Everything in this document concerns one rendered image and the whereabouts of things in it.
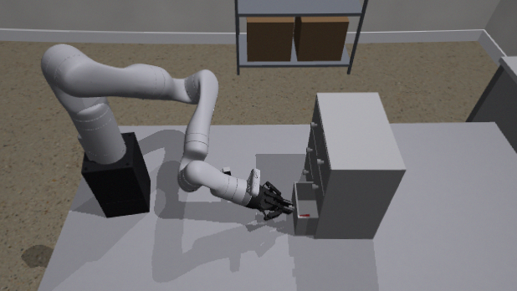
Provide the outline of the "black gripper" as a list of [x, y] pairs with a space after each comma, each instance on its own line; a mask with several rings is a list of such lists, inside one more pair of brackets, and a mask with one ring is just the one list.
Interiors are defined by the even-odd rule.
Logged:
[[[276, 192], [277, 194], [275, 194], [274, 192]], [[258, 195], [256, 197], [251, 197], [251, 200], [245, 207], [251, 209], [258, 209], [260, 212], [264, 214], [264, 220], [268, 221], [270, 219], [278, 217], [282, 213], [288, 215], [291, 214], [294, 211], [294, 209], [288, 207], [289, 205], [293, 206], [293, 202], [283, 199], [281, 197], [281, 192], [277, 188], [275, 188], [269, 181], [267, 181], [263, 186], [259, 185]], [[271, 212], [268, 212], [268, 210]]]

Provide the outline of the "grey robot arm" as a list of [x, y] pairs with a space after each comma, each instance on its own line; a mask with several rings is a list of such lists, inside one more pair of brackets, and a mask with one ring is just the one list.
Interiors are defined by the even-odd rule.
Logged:
[[126, 152], [106, 97], [174, 100], [197, 105], [185, 133], [177, 174], [179, 187], [185, 192], [194, 192], [206, 186], [215, 197], [243, 207], [259, 194], [259, 169], [253, 168], [249, 178], [244, 180], [224, 174], [204, 161], [218, 97], [218, 80], [210, 70], [171, 80], [163, 68], [149, 64], [111, 67], [95, 62], [68, 44], [47, 49], [41, 69], [58, 101], [69, 113], [79, 132], [79, 143], [90, 161], [108, 165], [120, 160]]

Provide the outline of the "grey chest of drawers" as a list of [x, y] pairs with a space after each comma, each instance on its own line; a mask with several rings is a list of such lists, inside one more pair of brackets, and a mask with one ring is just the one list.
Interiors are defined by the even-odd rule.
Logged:
[[330, 175], [314, 239], [373, 239], [407, 170], [379, 94], [316, 99]]

